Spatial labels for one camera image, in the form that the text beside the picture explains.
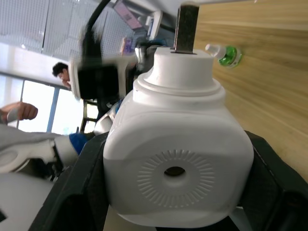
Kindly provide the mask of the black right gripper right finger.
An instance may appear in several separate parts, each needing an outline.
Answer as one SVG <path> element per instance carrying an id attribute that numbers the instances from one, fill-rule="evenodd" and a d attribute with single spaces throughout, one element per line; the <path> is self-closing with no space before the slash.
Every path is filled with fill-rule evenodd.
<path id="1" fill-rule="evenodd" d="M 306 231 L 308 184 L 251 132 L 254 160 L 242 195 L 242 207 L 254 231 Z"/>

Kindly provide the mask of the bare bystander hand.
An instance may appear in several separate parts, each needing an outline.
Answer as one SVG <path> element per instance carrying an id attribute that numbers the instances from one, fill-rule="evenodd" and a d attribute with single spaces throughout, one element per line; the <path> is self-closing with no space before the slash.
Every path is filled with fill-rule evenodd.
<path id="1" fill-rule="evenodd" d="M 5 107 L 7 122 L 32 120 L 38 114 L 37 107 L 29 103 L 16 102 Z"/>

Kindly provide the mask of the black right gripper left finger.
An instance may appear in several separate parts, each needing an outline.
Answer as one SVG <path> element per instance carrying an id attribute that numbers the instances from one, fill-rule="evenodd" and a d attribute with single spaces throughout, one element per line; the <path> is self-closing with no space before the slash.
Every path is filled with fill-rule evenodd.
<path id="1" fill-rule="evenodd" d="M 103 149 L 108 134 L 91 139 L 78 160 L 55 182 L 30 226 L 31 231 L 102 231 L 109 202 Z"/>

